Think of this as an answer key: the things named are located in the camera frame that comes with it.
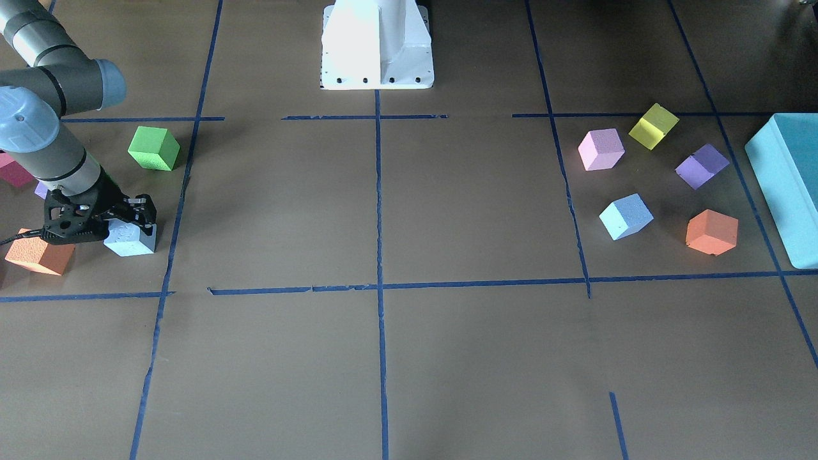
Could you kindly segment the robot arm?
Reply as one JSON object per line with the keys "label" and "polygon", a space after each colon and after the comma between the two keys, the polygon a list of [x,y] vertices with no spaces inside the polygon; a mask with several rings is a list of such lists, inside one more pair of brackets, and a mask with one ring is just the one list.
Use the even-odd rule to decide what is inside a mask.
{"label": "robot arm", "polygon": [[37,1],[3,1],[1,29],[26,62],[24,69],[2,72],[2,150],[47,187],[43,226],[2,244],[24,238],[53,245],[102,241],[112,220],[154,236],[151,196],[125,195],[62,121],[123,102],[127,85],[119,67],[87,57]]}

